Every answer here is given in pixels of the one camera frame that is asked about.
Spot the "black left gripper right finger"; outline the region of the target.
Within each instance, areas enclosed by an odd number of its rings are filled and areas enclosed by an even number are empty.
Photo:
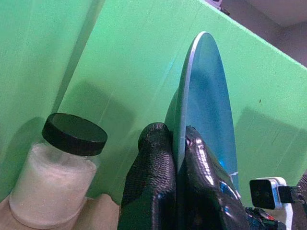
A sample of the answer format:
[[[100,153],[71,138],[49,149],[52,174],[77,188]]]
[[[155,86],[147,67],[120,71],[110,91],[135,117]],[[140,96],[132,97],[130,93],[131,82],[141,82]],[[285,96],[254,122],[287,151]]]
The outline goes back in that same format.
[[[183,230],[248,230],[248,218],[226,170],[201,134],[186,127],[183,200],[178,227]]]

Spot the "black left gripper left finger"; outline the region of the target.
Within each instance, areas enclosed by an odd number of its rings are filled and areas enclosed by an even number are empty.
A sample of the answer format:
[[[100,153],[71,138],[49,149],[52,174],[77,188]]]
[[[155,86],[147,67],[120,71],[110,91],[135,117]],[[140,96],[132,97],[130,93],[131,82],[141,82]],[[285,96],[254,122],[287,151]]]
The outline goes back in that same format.
[[[176,176],[170,132],[164,123],[147,125],[138,140],[138,155],[125,180],[120,230],[173,230]]]

